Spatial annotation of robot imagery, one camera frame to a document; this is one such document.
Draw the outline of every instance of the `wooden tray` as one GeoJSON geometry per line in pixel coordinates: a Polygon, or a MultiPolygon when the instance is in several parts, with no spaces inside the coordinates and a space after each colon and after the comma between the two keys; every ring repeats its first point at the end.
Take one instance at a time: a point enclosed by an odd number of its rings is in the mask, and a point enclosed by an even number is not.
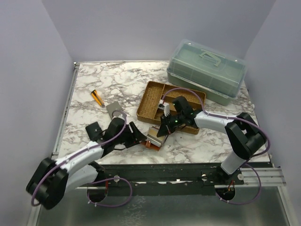
{"type": "MultiPolygon", "coordinates": [[[[163,114],[163,111],[158,109],[159,101],[167,91],[177,87],[178,86],[149,81],[137,110],[138,120],[160,125],[160,116],[163,114]]],[[[196,90],[192,91],[194,91],[202,99],[203,103],[205,103],[206,93],[196,90]]],[[[164,99],[165,102],[169,103],[171,114],[176,114],[176,110],[172,104],[172,101],[178,96],[185,97],[193,109],[202,108],[198,98],[195,95],[186,90],[175,90],[167,94],[164,99]]],[[[190,134],[198,134],[199,129],[195,129],[193,127],[185,127],[181,131],[190,134]]]]}

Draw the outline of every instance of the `box handle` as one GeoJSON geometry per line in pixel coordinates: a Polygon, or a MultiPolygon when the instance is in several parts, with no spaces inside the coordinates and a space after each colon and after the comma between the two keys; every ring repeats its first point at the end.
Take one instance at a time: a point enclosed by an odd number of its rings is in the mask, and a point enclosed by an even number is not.
{"type": "Polygon", "coordinates": [[[208,55],[208,56],[210,56],[211,58],[213,58],[214,60],[216,60],[216,63],[214,64],[215,66],[217,66],[218,67],[218,65],[220,65],[220,63],[221,63],[221,59],[220,58],[218,58],[216,55],[214,55],[213,53],[211,53],[211,52],[208,52],[208,51],[204,51],[202,54],[200,54],[199,56],[201,57],[201,58],[203,58],[204,59],[204,56],[205,55],[208,55]]]}

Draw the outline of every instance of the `clear plastic lid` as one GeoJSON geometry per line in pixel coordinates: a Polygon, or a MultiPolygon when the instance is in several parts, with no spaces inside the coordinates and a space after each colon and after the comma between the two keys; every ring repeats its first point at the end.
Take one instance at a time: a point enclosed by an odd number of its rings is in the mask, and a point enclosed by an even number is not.
{"type": "Polygon", "coordinates": [[[246,74],[245,61],[183,40],[167,71],[229,97],[236,97],[246,74]]]}

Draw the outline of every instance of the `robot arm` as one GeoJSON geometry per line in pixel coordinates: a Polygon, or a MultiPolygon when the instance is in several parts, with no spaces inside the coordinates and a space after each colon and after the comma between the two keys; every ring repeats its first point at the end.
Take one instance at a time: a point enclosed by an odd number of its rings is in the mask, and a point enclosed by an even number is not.
{"type": "Polygon", "coordinates": [[[226,119],[211,116],[200,109],[193,110],[188,101],[182,96],[174,99],[173,104],[178,114],[164,113],[161,116],[158,137],[175,132],[183,124],[194,128],[212,129],[227,134],[233,152],[221,164],[224,175],[232,175],[267,141],[267,138],[259,129],[252,126],[252,124],[256,125],[256,123],[247,113],[241,113],[238,116],[228,116],[226,119]]]}
{"type": "Polygon", "coordinates": [[[114,118],[104,135],[104,131],[97,122],[87,126],[86,131],[91,141],[83,148],[63,158],[57,160],[45,158],[33,174],[26,191],[49,210],[61,201],[66,192],[94,182],[99,170],[95,167],[95,164],[98,164],[93,161],[112,152],[117,144],[123,144],[129,148],[146,140],[146,136],[138,130],[133,122],[126,125],[120,136],[116,137],[124,124],[123,119],[114,118]]]}

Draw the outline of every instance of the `black metal bracket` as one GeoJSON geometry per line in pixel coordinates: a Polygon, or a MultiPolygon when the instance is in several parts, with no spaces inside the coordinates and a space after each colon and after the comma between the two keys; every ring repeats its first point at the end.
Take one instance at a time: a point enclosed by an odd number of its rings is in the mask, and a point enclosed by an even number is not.
{"type": "MultiPolygon", "coordinates": [[[[231,177],[221,181],[217,176],[218,163],[189,164],[139,164],[139,165],[102,165],[96,180],[118,176],[126,178],[132,185],[133,195],[215,195],[214,185],[236,185],[244,182],[238,179],[241,171],[237,170],[231,177]]],[[[124,181],[110,181],[109,196],[127,196],[128,184],[124,181]]],[[[88,190],[91,200],[103,197],[103,190],[88,190]]]]}

